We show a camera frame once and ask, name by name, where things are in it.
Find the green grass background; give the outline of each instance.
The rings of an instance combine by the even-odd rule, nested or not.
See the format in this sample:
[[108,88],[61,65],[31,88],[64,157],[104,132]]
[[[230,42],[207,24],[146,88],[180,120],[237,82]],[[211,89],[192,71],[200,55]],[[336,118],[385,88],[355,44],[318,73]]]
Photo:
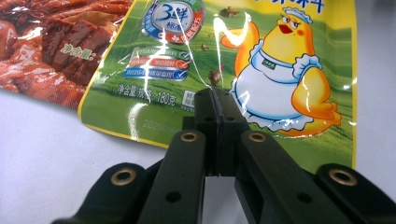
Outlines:
[[[188,77],[184,81],[160,79],[150,79],[148,81],[148,87],[153,90],[154,96],[157,96],[159,91],[175,95],[177,97],[175,106],[161,105],[156,100],[149,102],[148,100],[125,97],[117,92],[119,84],[144,86],[144,79],[122,77],[134,48],[161,45],[157,40],[141,32],[141,18],[148,7],[146,1],[136,1],[128,20],[123,25],[123,30],[104,60],[104,66],[93,77],[93,82],[86,94],[80,114],[84,123],[108,130],[115,135],[131,135],[131,133],[134,133],[136,135],[134,137],[168,145],[174,134],[173,132],[155,132],[142,126],[145,120],[154,120],[169,127],[180,129],[182,117],[193,115],[191,112],[180,108],[181,99],[184,90],[199,91],[205,88],[205,84],[202,83],[199,75],[209,84],[207,74],[210,70],[218,70],[216,41],[211,36],[213,34],[211,22],[214,14],[219,13],[223,7],[205,4],[205,25],[198,36],[190,42],[199,73],[191,64]],[[241,12],[246,11],[250,14],[252,20],[259,26],[262,37],[276,26],[276,21],[280,18],[278,14],[262,15],[251,9],[239,9]],[[241,13],[239,18],[222,19],[229,28],[241,28],[245,18]],[[323,72],[332,88],[330,101],[339,105],[338,112],[343,116],[342,125],[333,126],[320,135],[306,138],[288,138],[280,133],[271,133],[267,129],[263,129],[263,131],[272,134],[302,167],[314,172],[323,163],[336,162],[348,166],[352,165],[354,141],[353,126],[350,124],[353,121],[352,88],[345,89],[345,85],[350,86],[352,83],[352,37],[350,29],[333,30],[320,21],[314,21],[311,26],[314,33],[316,53],[324,66]],[[209,50],[201,50],[202,44],[207,45]],[[186,46],[181,45],[170,47],[187,50]],[[223,46],[220,46],[220,50],[221,63],[225,65],[223,88],[229,90],[234,80],[233,65],[236,50],[227,49]],[[138,103],[147,105],[143,106],[138,116],[131,118],[130,112],[134,105]],[[128,119],[135,119],[136,126],[131,127]],[[252,124],[251,128],[260,130],[255,124]]]

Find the meat picture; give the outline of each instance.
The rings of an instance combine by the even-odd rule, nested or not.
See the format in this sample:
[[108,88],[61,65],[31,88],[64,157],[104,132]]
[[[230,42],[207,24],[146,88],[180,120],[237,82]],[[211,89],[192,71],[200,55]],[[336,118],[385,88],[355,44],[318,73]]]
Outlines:
[[132,0],[2,0],[0,88],[76,109]]

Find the white surface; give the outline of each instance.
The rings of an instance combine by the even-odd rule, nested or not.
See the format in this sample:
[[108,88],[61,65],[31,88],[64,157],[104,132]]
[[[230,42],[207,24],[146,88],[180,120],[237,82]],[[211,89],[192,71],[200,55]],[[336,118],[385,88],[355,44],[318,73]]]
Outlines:
[[[357,169],[396,201],[396,1],[357,1]],[[73,216],[114,164],[149,167],[164,149],[84,127],[76,111],[0,90],[0,222]],[[244,223],[230,179],[206,181],[204,223]]]

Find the cartoon chicken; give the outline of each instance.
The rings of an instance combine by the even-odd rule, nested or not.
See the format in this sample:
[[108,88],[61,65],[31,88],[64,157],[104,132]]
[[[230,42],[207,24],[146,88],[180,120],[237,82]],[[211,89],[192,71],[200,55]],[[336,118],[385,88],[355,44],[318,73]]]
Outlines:
[[322,133],[340,125],[341,115],[338,105],[328,102],[330,85],[315,55],[312,21],[297,8],[283,10],[286,15],[264,39],[252,21],[241,45],[221,39],[238,50],[231,93],[249,123],[289,136]]

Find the circular logo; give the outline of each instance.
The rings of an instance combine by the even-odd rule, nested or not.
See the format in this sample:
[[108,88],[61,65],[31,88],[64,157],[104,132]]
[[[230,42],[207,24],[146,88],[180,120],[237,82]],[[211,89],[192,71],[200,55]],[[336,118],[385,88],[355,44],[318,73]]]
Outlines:
[[204,17],[201,0],[157,0],[143,19],[143,32],[159,40],[184,44],[199,33]]

